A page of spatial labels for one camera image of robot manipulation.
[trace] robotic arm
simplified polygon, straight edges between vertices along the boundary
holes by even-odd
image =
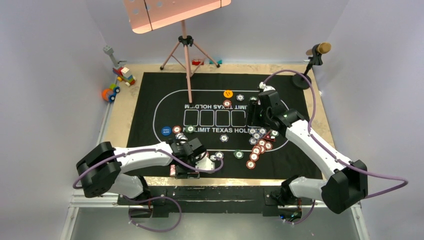
[[[308,122],[294,109],[286,110],[278,92],[272,86],[259,85],[258,100],[250,100],[247,126],[270,127],[297,145],[318,166],[327,180],[293,176],[281,184],[280,192],[271,197],[282,205],[293,204],[297,198],[305,197],[323,201],[334,213],[340,214],[368,195],[368,178],[365,174],[351,170],[335,161],[321,145],[338,159],[367,170],[361,161],[352,162],[337,152],[313,129],[308,131]]]
[[[188,141],[179,134],[180,139],[142,147],[122,148],[112,147],[110,142],[100,143],[76,164],[85,197],[109,192],[131,199],[148,199],[151,195],[145,179],[125,174],[132,170],[175,164],[175,177],[187,179],[199,178],[199,172],[213,173],[221,168],[215,169],[215,163],[208,158],[199,139]],[[107,158],[114,159],[101,164]],[[96,164],[100,165],[86,173]]]

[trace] white wall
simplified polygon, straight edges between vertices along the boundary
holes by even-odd
[[[0,239],[57,240],[112,81],[84,0],[0,7]]]
[[[424,237],[424,2],[351,0],[319,74],[336,147],[410,183],[362,201],[372,239]],[[374,193],[398,182],[369,179]]]
[[[107,44],[120,60],[162,63],[181,35],[181,24],[135,34],[123,0],[86,0]],[[221,9],[186,21],[211,56],[225,63],[282,63],[306,58],[305,51],[325,41],[348,0],[232,0]],[[192,47],[192,56],[201,57]],[[183,49],[175,54],[184,60]]]

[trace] wooden table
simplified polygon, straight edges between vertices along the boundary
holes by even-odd
[[[133,122],[134,110],[139,96],[140,85],[142,84],[144,72],[164,72],[164,73],[184,73],[185,70],[179,64],[166,65],[164,70],[160,70],[160,64],[127,64],[137,81],[131,87],[120,83],[120,93],[113,103],[110,118],[107,121],[106,133],[103,142],[109,141],[114,147],[126,147],[130,134],[131,123]],[[264,74],[263,79],[281,69],[290,69],[298,72],[305,70],[304,64],[222,64],[220,68],[215,65],[201,66],[198,73],[222,73],[222,74]],[[291,72],[284,72],[282,75],[292,75]],[[326,113],[320,98],[319,90],[315,82],[315,77],[310,72],[312,86],[316,95],[316,114],[312,122],[312,128],[330,145],[334,146],[333,138],[327,122]],[[304,91],[307,110],[312,114],[313,99],[310,89]],[[242,179],[242,178],[201,178],[201,179],[175,179],[173,177],[145,177],[151,186],[278,186],[283,179]]]

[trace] pink music stand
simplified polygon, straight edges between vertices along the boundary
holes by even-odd
[[[188,47],[194,45],[217,68],[220,65],[203,48],[194,42],[192,36],[187,35],[185,20],[227,6],[231,3],[231,0],[124,0],[123,3],[129,16],[132,31],[136,34],[143,34],[176,22],[181,22],[182,36],[179,36],[178,42],[165,62],[160,66],[160,69],[164,69],[171,57],[185,68],[187,73],[188,102],[190,104],[193,103],[190,77],[202,64],[199,64],[192,72]],[[185,66],[174,56],[174,52],[180,44],[184,46]]]

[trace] gray floor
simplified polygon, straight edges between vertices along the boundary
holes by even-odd
[[[151,218],[138,221],[145,226],[164,229],[178,219]],[[261,214],[185,213],[177,228],[166,233],[154,233],[128,224],[125,208],[80,208],[72,240],[235,240],[235,239],[301,239],[301,240],[359,240],[350,209],[334,214],[325,207],[315,208],[305,222],[290,226],[278,217]]]

